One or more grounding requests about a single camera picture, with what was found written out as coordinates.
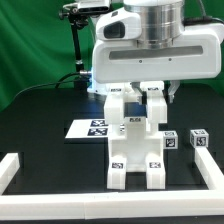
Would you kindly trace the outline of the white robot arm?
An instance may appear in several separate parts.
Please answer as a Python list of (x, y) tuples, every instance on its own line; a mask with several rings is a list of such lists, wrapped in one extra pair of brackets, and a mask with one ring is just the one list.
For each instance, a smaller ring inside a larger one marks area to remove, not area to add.
[(221, 71), (224, 22), (184, 16), (185, 0), (124, 0), (96, 24), (90, 91), (114, 83), (207, 79)]

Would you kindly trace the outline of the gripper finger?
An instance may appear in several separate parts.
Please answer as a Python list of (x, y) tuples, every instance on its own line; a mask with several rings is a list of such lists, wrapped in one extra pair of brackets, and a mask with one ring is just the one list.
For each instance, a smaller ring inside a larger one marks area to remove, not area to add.
[(132, 86), (132, 89), (134, 90), (134, 92), (138, 95), (139, 103), (145, 104), (146, 103), (146, 92), (140, 88), (140, 83), (132, 82), (131, 86)]
[(179, 86), (180, 86), (179, 80), (172, 80), (170, 82), (170, 86), (168, 88), (168, 100), (170, 103), (174, 101), (175, 93), (178, 90)]

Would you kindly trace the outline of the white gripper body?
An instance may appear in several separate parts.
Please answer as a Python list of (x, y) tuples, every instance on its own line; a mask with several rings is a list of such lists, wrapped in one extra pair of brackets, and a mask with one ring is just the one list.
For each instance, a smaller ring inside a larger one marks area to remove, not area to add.
[(96, 24), (94, 79), (103, 83), (213, 78), (221, 71), (222, 25), (188, 26), (162, 49), (143, 48), (141, 17), (121, 8)]

